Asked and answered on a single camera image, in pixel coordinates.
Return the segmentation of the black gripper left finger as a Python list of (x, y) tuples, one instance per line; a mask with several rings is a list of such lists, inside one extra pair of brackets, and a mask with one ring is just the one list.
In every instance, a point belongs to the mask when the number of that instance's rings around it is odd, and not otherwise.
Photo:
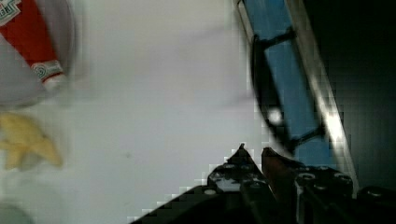
[(218, 165), (206, 180), (206, 189), (224, 198), (241, 197), (242, 187), (266, 186), (267, 181), (246, 150), (245, 143), (241, 143), (233, 155)]

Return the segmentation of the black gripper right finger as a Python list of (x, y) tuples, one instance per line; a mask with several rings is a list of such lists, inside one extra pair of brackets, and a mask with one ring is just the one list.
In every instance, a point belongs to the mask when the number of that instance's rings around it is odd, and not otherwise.
[(262, 172), (285, 224), (354, 224), (352, 179), (328, 166), (307, 166), (269, 147)]

